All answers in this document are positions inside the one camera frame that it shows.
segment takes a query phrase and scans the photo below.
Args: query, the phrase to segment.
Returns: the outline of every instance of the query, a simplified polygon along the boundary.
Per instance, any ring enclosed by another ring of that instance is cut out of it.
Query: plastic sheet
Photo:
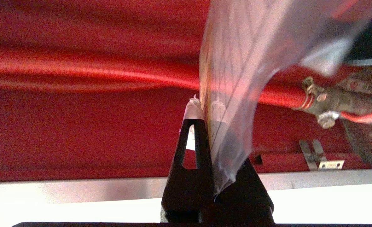
[[[212,0],[200,100],[217,193],[252,152],[254,112],[268,80],[297,62],[332,75],[371,19],[369,0]]]

